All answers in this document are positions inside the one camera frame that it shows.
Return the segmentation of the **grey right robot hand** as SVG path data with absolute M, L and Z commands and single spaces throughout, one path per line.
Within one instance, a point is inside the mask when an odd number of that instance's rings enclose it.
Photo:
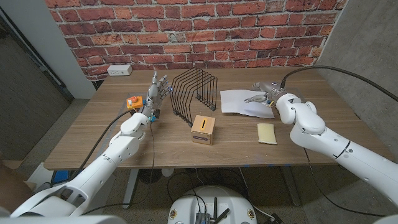
M 280 87 L 281 84 L 278 82 L 257 82 L 252 85 L 252 89 L 256 91 L 261 91 L 262 94 L 255 95 L 244 100 L 245 103 L 265 103 L 270 105 L 272 102 L 276 101 L 287 91 Z

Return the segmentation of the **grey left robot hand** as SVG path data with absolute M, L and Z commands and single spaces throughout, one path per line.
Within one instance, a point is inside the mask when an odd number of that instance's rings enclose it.
M 146 103 L 142 110 L 142 114 L 150 116 L 153 112 L 159 109 L 162 101 L 170 93 L 171 89 L 172 86 L 169 85 L 167 75 L 158 79 L 157 72 L 155 71 L 152 77 L 152 84 L 147 92 Z

